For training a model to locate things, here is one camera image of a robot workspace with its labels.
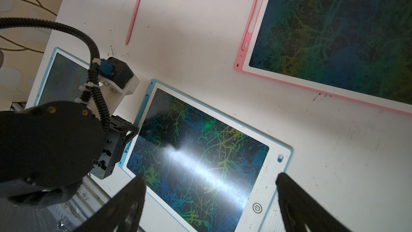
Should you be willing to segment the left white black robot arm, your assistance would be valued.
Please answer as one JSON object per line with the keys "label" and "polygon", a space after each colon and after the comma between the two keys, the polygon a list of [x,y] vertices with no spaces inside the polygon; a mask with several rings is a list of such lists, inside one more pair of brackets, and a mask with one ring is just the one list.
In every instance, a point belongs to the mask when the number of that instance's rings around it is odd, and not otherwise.
{"label": "left white black robot arm", "polygon": [[139,129],[83,104],[57,101],[1,112],[1,197],[48,207],[71,199],[86,175],[105,179]]}

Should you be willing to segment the pink stylus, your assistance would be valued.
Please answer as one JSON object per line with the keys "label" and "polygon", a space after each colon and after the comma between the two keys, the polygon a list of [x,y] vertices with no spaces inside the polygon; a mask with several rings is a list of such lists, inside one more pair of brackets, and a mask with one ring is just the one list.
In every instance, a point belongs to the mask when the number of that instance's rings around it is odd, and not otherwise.
{"label": "pink stylus", "polygon": [[132,17],[131,17],[131,20],[130,20],[130,24],[129,24],[129,28],[128,28],[128,32],[127,32],[127,36],[126,36],[126,41],[125,41],[126,46],[129,44],[131,36],[132,36],[132,32],[133,32],[133,28],[134,28],[134,24],[135,24],[135,20],[136,20],[136,16],[137,16],[140,1],[141,0],[136,0],[135,5],[134,5],[133,14],[132,14]]}

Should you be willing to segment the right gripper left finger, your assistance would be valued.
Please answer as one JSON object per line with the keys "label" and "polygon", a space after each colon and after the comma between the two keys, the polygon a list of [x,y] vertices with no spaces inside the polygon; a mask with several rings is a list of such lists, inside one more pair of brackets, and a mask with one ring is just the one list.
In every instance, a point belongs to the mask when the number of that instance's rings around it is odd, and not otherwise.
{"label": "right gripper left finger", "polygon": [[147,186],[138,175],[96,214],[75,229],[76,232],[137,232]]}

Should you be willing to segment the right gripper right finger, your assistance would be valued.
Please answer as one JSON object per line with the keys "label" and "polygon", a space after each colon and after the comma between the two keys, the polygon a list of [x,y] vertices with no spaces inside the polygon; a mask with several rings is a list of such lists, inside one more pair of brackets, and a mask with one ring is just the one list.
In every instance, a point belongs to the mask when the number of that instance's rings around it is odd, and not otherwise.
{"label": "right gripper right finger", "polygon": [[327,212],[288,174],[276,179],[279,206],[287,232],[348,232],[349,229]]}

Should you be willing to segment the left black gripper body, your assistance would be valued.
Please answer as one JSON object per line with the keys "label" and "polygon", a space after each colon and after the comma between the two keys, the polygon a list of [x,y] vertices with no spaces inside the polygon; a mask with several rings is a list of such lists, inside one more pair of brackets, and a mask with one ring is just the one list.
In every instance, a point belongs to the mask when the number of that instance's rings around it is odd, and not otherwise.
{"label": "left black gripper body", "polygon": [[119,116],[111,116],[110,129],[105,137],[101,156],[91,174],[103,180],[111,176],[115,165],[121,161],[126,145],[137,135],[139,128]]}

